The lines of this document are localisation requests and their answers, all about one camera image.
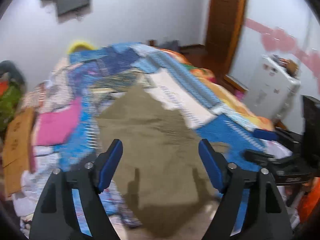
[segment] metal screw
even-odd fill
[[[85,167],[86,169],[91,169],[91,168],[93,167],[93,163],[86,163],[86,164],[84,165],[84,167]]]
[[[266,168],[262,168],[261,173],[264,175],[267,175],[269,173],[269,171]]]
[[[228,167],[234,170],[237,167],[237,165],[235,163],[228,163]]]
[[[60,170],[59,168],[55,168],[55,169],[52,171],[52,173],[57,175],[60,171],[61,171],[61,170]]]

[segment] yellow object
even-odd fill
[[[224,87],[212,83],[204,78],[198,78],[202,83],[209,87],[215,95],[223,101],[227,106],[234,109],[237,113],[248,119],[260,129],[270,130],[274,129],[272,122],[262,116],[256,116],[252,113],[242,102],[240,102],[233,94],[231,94]]]
[[[68,49],[68,54],[74,53],[80,50],[95,50],[98,49],[95,46],[85,41],[75,41]]]

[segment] cardboard box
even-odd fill
[[[30,135],[33,119],[34,109],[30,107],[18,114],[8,125],[2,161],[7,195],[21,190],[21,175],[25,170],[30,170]]]

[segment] pink cloth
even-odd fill
[[[39,114],[35,146],[51,146],[64,143],[79,123],[81,98],[71,101],[68,109]]]
[[[235,97],[238,98],[238,100],[241,102],[243,97],[244,97],[244,93],[242,93],[241,91],[237,90],[235,91]]]

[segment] brown cloth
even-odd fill
[[[178,110],[133,86],[98,117],[103,150],[120,139],[113,177],[128,207],[158,237],[173,235],[215,192],[198,153],[201,140]]]
[[[230,150],[230,145],[223,142],[212,142],[210,143],[215,152],[221,153],[224,157]]]
[[[4,181],[6,195],[21,190],[21,175],[30,170],[30,134],[34,119],[34,109],[28,107],[18,114],[8,125],[3,148]]]

